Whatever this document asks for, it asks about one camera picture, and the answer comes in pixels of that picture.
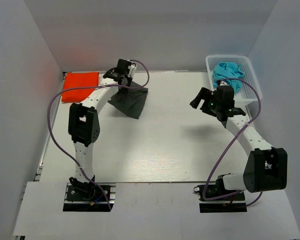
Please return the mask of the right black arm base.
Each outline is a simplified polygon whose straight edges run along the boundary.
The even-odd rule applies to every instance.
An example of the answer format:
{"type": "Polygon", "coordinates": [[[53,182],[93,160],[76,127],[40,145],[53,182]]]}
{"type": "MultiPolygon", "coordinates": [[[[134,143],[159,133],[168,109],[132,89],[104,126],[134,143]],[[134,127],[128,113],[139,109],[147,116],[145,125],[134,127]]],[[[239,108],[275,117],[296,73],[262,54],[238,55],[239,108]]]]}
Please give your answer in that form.
{"type": "Polygon", "coordinates": [[[212,213],[246,213],[246,198],[243,192],[221,198],[223,195],[232,194],[235,190],[225,190],[219,183],[207,186],[204,195],[204,184],[196,185],[193,193],[198,195],[199,212],[212,213]]]}

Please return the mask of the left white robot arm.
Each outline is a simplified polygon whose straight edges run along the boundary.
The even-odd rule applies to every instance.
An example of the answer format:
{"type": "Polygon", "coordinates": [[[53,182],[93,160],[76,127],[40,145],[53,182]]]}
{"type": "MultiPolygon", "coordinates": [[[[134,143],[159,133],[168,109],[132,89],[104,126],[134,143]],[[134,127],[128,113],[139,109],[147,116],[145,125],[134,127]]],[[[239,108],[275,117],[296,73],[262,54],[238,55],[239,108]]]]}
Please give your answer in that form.
{"type": "Polygon", "coordinates": [[[122,87],[130,86],[137,70],[135,63],[119,59],[117,66],[108,70],[92,93],[80,103],[69,108],[68,133],[75,149],[76,166],[74,178],[82,184],[78,193],[89,200],[95,196],[96,187],[89,182],[94,180],[93,146],[100,135],[99,113],[112,96],[122,87]]]}

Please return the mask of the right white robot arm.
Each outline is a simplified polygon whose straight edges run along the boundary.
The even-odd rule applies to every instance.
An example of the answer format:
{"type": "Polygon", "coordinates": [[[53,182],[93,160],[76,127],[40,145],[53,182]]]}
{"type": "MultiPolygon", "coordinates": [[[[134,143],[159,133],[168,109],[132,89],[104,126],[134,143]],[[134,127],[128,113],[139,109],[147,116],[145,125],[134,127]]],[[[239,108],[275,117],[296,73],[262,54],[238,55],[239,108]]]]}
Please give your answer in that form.
{"type": "Polygon", "coordinates": [[[220,85],[214,91],[202,87],[190,106],[194,109],[199,107],[203,113],[221,122],[247,154],[242,173],[220,175],[215,184],[204,187],[202,194],[205,200],[226,200],[243,191],[258,193],[286,188],[287,152],[264,140],[249,123],[246,113],[235,107],[234,90],[231,86],[220,85]]]}

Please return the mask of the dark grey t-shirt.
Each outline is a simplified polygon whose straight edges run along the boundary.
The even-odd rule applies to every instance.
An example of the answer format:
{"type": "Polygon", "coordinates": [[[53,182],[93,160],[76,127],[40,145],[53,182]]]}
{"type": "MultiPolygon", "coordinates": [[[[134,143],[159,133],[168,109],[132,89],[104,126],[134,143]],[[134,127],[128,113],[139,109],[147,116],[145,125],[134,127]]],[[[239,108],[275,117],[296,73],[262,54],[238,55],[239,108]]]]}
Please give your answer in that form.
{"type": "Polygon", "coordinates": [[[131,82],[130,86],[134,89],[124,88],[120,90],[111,97],[108,103],[127,117],[138,120],[145,106],[148,88],[141,87],[134,81],[131,82]]]}

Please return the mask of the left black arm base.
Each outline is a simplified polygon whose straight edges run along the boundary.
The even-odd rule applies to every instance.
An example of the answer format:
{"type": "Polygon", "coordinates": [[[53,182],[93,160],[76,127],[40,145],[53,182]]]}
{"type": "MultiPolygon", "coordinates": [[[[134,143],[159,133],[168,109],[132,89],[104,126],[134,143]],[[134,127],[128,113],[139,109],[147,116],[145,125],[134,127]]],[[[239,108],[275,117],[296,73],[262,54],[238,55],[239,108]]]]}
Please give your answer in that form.
{"type": "Polygon", "coordinates": [[[67,184],[63,212],[110,212],[108,203],[102,191],[96,187],[90,192],[84,192],[79,188],[67,184]]]}

